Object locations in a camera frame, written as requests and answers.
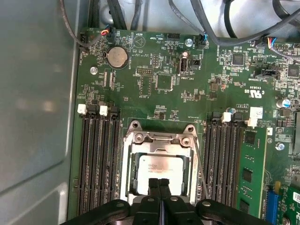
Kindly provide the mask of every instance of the blue wire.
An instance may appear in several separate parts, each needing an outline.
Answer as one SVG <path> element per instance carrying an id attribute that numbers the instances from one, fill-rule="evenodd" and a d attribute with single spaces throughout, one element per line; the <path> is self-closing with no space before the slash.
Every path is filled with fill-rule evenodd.
<path id="1" fill-rule="evenodd" d="M 271 48 L 273 47 L 275 41 L 277 40 L 277 37 L 273 39 L 272 43 L 271 43 Z"/>

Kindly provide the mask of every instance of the dimm slot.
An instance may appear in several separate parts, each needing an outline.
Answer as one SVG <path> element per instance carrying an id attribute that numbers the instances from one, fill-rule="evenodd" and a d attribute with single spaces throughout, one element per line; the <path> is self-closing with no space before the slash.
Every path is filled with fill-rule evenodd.
<path id="1" fill-rule="evenodd" d="M 99 178 L 99 131 L 100 131 L 100 119 L 95 119 L 93 135 L 93 151 L 92 156 L 92 170 L 91 170 L 91 194 L 90 194 L 90 209 L 93 209 L 99 205 L 98 202 L 98 178 Z"/>

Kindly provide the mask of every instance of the integrated circuit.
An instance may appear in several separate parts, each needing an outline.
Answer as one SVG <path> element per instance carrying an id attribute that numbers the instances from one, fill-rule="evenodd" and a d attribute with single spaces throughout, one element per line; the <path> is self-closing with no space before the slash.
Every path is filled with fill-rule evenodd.
<path id="1" fill-rule="evenodd" d="M 211 83 L 210 84 L 210 90 L 211 91 L 218 91 L 219 90 L 219 85 L 217 83 Z"/>
<path id="2" fill-rule="evenodd" d="M 251 183 L 251 181 L 252 181 L 252 171 L 244 168 L 243 173 L 242 173 L 242 178 L 243 178 L 243 180 Z"/>
<path id="3" fill-rule="evenodd" d="M 251 131 L 245 132 L 245 143 L 247 144 L 255 144 L 255 135 L 256 133 Z"/>
<path id="4" fill-rule="evenodd" d="M 249 213 L 249 204 L 244 200 L 240 200 L 240 210 L 245 213 Z"/>
<path id="5" fill-rule="evenodd" d="M 244 65 L 244 55 L 239 53 L 234 53 L 232 55 L 232 65 L 243 66 Z"/>
<path id="6" fill-rule="evenodd" d="M 299 66 L 289 65 L 287 76 L 292 78 L 299 78 L 299 75 Z"/>
<path id="7" fill-rule="evenodd" d="M 173 89 L 173 76 L 157 75 L 155 89 L 171 91 Z"/>

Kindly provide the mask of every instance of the capacitor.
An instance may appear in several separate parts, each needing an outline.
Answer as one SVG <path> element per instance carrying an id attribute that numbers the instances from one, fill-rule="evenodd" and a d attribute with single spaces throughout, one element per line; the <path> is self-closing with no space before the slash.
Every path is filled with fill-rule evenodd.
<path id="1" fill-rule="evenodd" d="M 285 99 L 280 99 L 276 103 L 278 108 L 288 108 L 291 105 L 291 101 L 287 98 Z"/>
<path id="2" fill-rule="evenodd" d="M 278 151 L 282 151 L 283 149 L 285 149 L 285 145 L 281 142 L 278 142 L 275 146 L 275 148 L 278 150 Z"/>

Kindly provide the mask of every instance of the chip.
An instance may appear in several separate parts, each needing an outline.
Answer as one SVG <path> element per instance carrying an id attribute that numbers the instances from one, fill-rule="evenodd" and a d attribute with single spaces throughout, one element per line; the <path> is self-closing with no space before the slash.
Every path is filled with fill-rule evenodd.
<path id="1" fill-rule="evenodd" d="M 210 84 L 210 90 L 211 91 L 217 91 L 217 90 L 219 90 L 219 85 L 217 83 L 211 83 Z"/>
<path id="2" fill-rule="evenodd" d="M 200 60 L 194 60 L 193 65 L 199 66 L 199 65 L 201 65 L 201 61 Z"/>
<path id="3" fill-rule="evenodd" d="M 249 183 L 251 183 L 252 181 L 252 171 L 247 170 L 246 168 L 243 169 L 243 173 L 242 173 L 242 178 L 245 181 L 248 181 Z"/>
<path id="4" fill-rule="evenodd" d="M 299 66 L 289 65 L 288 77 L 299 78 Z"/>
<path id="5" fill-rule="evenodd" d="M 159 113 L 159 119 L 164 120 L 165 119 L 165 114 L 163 112 Z"/>
<path id="6" fill-rule="evenodd" d="M 240 200 L 240 210 L 245 213 L 249 213 L 249 204 L 244 200 Z"/>
<path id="7" fill-rule="evenodd" d="M 214 98 L 217 98 L 217 93 L 215 93 L 215 92 L 211 92 L 210 93 L 210 99 L 214 99 Z"/>
<path id="8" fill-rule="evenodd" d="M 254 132 L 246 131 L 246 133 L 245 133 L 245 143 L 255 144 L 255 135 L 256 135 L 256 133 L 254 133 Z"/>
<path id="9" fill-rule="evenodd" d="M 173 89 L 173 77 L 171 75 L 157 75 L 155 89 L 171 91 Z"/>
<path id="10" fill-rule="evenodd" d="M 232 55 L 232 64 L 235 66 L 243 66 L 244 65 L 244 55 L 243 54 L 233 54 Z"/>

